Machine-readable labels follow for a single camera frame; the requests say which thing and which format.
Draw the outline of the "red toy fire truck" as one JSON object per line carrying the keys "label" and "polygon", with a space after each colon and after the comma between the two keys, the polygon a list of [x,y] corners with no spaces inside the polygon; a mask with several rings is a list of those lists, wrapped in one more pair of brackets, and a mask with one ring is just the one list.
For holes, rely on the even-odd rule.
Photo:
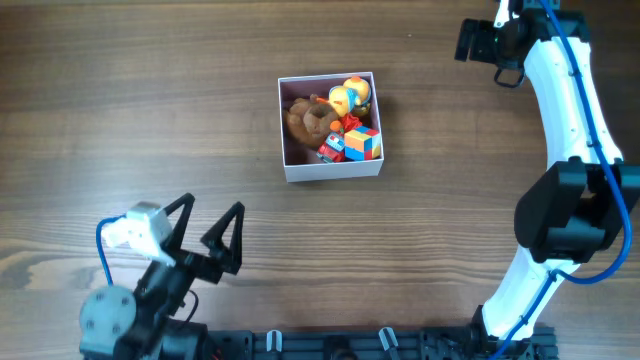
{"label": "red toy fire truck", "polygon": [[333,121],[330,124],[329,135],[316,152],[317,157],[325,163],[343,162],[346,147],[344,135],[361,125],[360,119],[351,113]]}

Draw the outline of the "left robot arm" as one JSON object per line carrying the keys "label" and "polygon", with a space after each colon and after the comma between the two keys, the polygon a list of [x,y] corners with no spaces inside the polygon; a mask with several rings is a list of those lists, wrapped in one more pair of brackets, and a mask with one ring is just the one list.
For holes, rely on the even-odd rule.
{"label": "left robot arm", "polygon": [[182,247],[194,202],[190,193],[165,207],[140,202],[98,224],[98,245],[128,244],[150,264],[134,289],[109,281],[86,298],[79,315],[84,358],[222,358],[206,325],[174,316],[195,280],[216,284],[238,273],[245,207],[233,204],[202,236],[209,251],[203,255]]}

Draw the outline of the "colourful puzzle cube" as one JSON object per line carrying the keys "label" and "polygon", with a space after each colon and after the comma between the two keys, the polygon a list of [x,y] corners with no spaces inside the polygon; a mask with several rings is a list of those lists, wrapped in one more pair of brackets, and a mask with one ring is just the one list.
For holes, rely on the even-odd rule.
{"label": "colourful puzzle cube", "polygon": [[345,156],[353,161],[374,160],[381,155],[382,138],[379,131],[365,126],[345,134]]}

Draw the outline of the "white box pink inside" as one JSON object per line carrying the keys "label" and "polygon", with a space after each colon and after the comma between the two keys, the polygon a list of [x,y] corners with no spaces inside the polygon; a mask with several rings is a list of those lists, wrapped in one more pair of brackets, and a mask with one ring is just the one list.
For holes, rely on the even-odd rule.
{"label": "white box pink inside", "polygon": [[378,176],[385,160],[384,137],[381,137],[381,154],[378,158],[365,161],[346,161],[325,163],[316,156],[316,151],[300,144],[287,134],[284,119],[285,109],[289,108],[298,97],[311,94],[327,95],[331,87],[341,85],[352,76],[359,76],[371,86],[372,108],[370,116],[371,128],[383,135],[380,113],[372,72],[349,72],[310,76],[281,77],[278,79],[278,96],[280,105],[280,138],[282,163],[288,183],[334,180],[355,177]]}

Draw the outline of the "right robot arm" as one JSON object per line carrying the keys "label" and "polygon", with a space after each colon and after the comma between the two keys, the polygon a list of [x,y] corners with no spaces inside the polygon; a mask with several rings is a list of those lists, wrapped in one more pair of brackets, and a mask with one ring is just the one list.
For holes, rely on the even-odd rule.
{"label": "right robot arm", "polygon": [[503,1],[493,20],[462,22],[455,59],[516,71],[532,84],[543,123],[547,167],[516,205],[517,251],[462,343],[470,357],[523,356],[539,346],[536,321],[563,283],[596,284],[624,264],[639,169],[608,131],[581,13]]}

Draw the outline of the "brown plush toy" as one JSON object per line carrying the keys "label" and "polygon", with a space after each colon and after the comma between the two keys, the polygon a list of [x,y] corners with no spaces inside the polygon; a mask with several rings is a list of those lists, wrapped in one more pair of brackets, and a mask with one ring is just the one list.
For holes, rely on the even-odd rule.
{"label": "brown plush toy", "polygon": [[325,99],[311,94],[309,98],[297,98],[284,110],[283,118],[288,133],[297,142],[318,149],[332,132],[331,124],[339,120],[339,115]]}

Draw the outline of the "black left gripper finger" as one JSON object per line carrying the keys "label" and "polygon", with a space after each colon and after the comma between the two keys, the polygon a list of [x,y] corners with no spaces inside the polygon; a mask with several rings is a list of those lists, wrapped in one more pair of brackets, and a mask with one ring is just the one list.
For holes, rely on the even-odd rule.
{"label": "black left gripper finger", "polygon": [[163,250],[171,252],[174,250],[179,250],[181,248],[194,202],[194,195],[191,193],[185,193],[184,195],[164,207],[164,211],[167,215],[171,215],[179,208],[182,208],[182,211],[180,213],[178,221],[172,228],[171,234],[161,242],[161,248]]}
{"label": "black left gripper finger", "polygon": [[236,202],[200,239],[221,272],[236,275],[242,266],[244,214],[245,206]]}

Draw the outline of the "yellow duck toy blue hat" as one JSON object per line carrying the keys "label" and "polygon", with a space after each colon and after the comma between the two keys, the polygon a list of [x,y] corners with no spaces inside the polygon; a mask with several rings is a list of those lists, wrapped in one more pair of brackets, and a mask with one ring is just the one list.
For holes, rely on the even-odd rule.
{"label": "yellow duck toy blue hat", "polygon": [[338,114],[339,119],[347,113],[351,113],[356,105],[371,103],[371,96],[371,85],[363,78],[353,76],[345,80],[342,85],[332,87],[327,98],[318,97],[317,101],[330,105]]}

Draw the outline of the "yellow spinning top toy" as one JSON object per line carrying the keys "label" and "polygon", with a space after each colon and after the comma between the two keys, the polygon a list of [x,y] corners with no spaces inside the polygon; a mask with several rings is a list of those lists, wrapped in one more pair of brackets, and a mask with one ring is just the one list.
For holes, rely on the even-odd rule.
{"label": "yellow spinning top toy", "polygon": [[368,102],[366,105],[356,105],[351,111],[351,113],[358,118],[362,118],[369,114],[370,109],[371,109],[371,103]]}

